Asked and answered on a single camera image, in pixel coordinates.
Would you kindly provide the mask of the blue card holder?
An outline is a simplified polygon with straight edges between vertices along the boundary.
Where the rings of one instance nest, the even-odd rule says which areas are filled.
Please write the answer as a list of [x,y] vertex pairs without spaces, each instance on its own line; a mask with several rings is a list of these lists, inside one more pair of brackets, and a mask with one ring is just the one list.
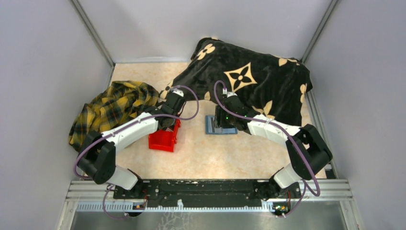
[[214,115],[205,116],[205,133],[207,135],[236,135],[238,133],[235,127],[216,127],[214,119]]

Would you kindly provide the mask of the red plastic bin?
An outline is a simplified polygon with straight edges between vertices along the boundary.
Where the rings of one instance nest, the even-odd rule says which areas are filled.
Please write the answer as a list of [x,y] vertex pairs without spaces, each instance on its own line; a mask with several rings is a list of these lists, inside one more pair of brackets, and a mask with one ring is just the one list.
[[148,147],[151,150],[161,150],[166,152],[174,152],[177,143],[177,134],[181,122],[176,120],[175,124],[167,130],[158,130],[148,135]]

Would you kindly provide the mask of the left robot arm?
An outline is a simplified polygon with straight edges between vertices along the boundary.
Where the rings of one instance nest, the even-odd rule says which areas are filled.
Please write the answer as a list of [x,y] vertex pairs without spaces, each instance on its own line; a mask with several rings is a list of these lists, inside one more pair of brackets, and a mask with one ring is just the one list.
[[76,168],[96,184],[112,184],[124,189],[131,198],[144,191],[143,180],[130,169],[116,164],[116,156],[140,138],[173,126],[185,104],[184,93],[170,91],[160,108],[147,108],[138,117],[108,131],[91,131],[85,137]]

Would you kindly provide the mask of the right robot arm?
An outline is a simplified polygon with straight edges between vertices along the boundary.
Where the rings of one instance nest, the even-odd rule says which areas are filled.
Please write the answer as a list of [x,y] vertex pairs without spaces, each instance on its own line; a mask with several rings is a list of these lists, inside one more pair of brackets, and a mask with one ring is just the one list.
[[227,122],[239,131],[266,138],[287,149],[290,163],[269,179],[265,189],[266,198],[283,197],[289,186],[301,180],[313,180],[316,186],[313,194],[320,195],[315,175],[331,162],[333,156],[313,125],[292,126],[267,118],[245,107],[238,96],[231,92],[222,98],[216,97],[216,102],[228,113]]

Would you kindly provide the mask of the yellow plaid shirt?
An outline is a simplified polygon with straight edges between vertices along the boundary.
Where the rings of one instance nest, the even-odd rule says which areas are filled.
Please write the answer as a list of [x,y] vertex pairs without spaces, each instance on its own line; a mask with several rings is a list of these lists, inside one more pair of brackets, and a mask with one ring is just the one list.
[[113,81],[102,93],[85,103],[75,118],[68,143],[79,151],[91,131],[104,132],[140,115],[158,102],[158,91],[142,81]]

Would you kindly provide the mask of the black floral blanket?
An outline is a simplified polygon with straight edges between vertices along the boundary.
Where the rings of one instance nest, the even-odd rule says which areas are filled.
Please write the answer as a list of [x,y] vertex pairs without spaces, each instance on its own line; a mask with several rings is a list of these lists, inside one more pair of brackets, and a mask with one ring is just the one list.
[[267,118],[288,125],[302,123],[305,94],[312,89],[309,69],[295,58],[258,53],[224,41],[202,38],[187,68],[159,91],[165,99],[171,87],[187,86],[184,97],[216,102],[223,81],[242,103]]

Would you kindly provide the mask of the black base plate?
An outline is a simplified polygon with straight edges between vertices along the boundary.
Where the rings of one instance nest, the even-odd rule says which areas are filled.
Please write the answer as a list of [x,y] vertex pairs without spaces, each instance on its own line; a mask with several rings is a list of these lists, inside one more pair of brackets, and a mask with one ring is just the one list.
[[260,207],[271,198],[299,198],[298,183],[276,192],[268,180],[164,180],[147,179],[133,190],[114,189],[115,199],[140,199],[147,207],[175,207],[182,201],[187,208]]

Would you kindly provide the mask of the aluminium front rail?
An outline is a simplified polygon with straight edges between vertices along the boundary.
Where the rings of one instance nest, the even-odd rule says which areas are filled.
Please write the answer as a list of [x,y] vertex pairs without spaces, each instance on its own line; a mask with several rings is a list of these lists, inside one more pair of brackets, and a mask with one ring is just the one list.
[[302,182],[286,194],[266,194],[267,180],[158,180],[144,182],[136,195],[122,188],[73,181],[67,200],[78,201],[79,211],[142,212],[270,212],[288,213],[297,201],[351,201],[348,181],[321,179],[320,195],[313,195]]

